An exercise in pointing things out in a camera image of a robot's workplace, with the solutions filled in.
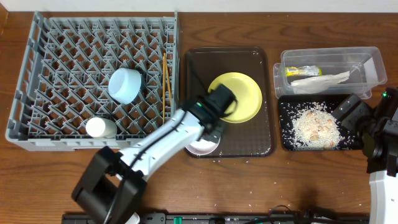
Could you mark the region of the white small bowl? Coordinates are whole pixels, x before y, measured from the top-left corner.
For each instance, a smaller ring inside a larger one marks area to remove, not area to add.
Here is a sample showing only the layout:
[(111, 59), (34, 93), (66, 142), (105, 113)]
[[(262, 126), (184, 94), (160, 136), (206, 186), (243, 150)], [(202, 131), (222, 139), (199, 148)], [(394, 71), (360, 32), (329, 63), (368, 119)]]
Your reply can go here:
[(216, 142), (200, 139), (199, 141), (195, 141), (189, 144), (186, 149), (188, 150), (188, 152), (194, 155), (204, 156), (213, 152), (220, 144), (220, 141), (221, 139), (218, 139)]

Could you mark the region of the yellow round plate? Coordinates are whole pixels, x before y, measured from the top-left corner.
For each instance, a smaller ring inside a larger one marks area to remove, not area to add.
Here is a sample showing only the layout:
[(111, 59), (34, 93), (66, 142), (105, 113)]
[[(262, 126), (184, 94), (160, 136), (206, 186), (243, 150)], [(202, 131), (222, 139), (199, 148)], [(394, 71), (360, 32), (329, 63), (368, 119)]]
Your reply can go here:
[(224, 85), (235, 95), (238, 103), (232, 103), (222, 118), (228, 123), (249, 121), (259, 112), (262, 104), (262, 92), (259, 85), (248, 75), (239, 72), (224, 73), (215, 78), (208, 87), (208, 93), (218, 85)]

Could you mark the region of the light blue bowl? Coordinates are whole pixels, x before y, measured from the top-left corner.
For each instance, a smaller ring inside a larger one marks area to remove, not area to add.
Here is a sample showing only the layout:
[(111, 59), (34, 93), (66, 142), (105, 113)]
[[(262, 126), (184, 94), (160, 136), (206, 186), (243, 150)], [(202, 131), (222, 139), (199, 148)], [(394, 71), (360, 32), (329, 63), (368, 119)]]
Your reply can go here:
[(137, 70), (119, 68), (112, 75), (108, 84), (111, 98), (122, 104), (129, 104), (144, 86), (141, 74)]

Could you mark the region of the white cup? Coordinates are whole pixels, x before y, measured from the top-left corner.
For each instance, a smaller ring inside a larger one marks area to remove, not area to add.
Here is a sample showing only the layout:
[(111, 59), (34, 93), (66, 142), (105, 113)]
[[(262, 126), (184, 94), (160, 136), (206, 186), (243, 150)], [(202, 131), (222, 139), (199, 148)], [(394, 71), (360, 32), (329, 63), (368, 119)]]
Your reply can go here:
[(118, 130), (115, 122), (100, 117), (89, 119), (85, 129), (93, 138), (114, 138)]

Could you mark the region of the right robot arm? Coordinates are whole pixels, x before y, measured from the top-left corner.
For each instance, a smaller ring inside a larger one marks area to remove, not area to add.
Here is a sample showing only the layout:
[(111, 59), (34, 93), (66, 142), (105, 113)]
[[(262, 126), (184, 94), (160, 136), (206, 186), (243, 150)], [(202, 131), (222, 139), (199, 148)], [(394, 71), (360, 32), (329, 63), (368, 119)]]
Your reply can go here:
[(332, 116), (359, 138), (368, 158), (369, 222), (397, 223), (397, 88), (386, 88), (375, 108), (352, 94)]

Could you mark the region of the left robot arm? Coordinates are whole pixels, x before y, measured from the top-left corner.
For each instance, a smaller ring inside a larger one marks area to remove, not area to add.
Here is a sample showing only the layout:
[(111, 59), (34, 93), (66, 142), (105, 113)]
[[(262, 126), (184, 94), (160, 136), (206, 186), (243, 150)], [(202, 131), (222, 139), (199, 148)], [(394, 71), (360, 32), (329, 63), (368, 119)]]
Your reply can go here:
[(211, 134), (238, 101), (220, 84), (187, 100), (159, 129), (118, 152), (97, 151), (72, 191), (72, 199), (95, 223), (139, 223), (136, 213), (150, 176), (178, 151)]

